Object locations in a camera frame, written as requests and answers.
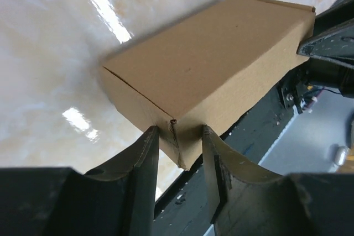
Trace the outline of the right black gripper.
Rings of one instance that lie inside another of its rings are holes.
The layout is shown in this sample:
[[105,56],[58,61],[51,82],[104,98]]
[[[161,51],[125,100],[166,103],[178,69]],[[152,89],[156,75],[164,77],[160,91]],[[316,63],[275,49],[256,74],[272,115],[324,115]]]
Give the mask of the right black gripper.
[[353,97],[353,0],[337,0],[315,18],[312,37],[303,40],[296,52],[307,56],[308,84],[339,90]]

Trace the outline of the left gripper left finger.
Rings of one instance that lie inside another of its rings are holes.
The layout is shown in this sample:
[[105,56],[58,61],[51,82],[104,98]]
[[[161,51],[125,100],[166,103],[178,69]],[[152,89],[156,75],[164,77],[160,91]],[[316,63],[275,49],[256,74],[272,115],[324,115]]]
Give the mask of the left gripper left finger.
[[1,169],[2,235],[151,235],[159,129],[80,174],[70,167]]

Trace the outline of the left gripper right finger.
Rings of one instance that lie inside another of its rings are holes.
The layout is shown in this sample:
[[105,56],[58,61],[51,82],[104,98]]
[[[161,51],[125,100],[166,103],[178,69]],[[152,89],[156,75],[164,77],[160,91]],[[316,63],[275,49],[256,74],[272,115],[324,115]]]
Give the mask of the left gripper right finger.
[[202,157],[216,235],[352,235],[353,175],[279,175],[203,127]]

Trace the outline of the brown cardboard box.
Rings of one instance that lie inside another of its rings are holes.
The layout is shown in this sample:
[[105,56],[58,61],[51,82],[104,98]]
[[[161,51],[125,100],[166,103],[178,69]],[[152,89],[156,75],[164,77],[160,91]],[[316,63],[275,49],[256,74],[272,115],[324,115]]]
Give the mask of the brown cardboard box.
[[202,126],[225,133],[307,57],[315,8],[276,0],[224,0],[125,48],[99,69],[116,109],[189,170]]

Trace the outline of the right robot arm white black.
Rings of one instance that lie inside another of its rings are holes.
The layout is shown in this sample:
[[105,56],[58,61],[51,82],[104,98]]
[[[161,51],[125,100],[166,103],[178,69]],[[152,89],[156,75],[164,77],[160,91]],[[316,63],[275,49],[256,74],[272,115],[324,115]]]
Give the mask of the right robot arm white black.
[[308,61],[291,70],[278,85],[284,108],[296,107],[315,91],[330,87],[353,97],[353,0],[337,0],[315,18],[313,35],[302,41],[298,55]]

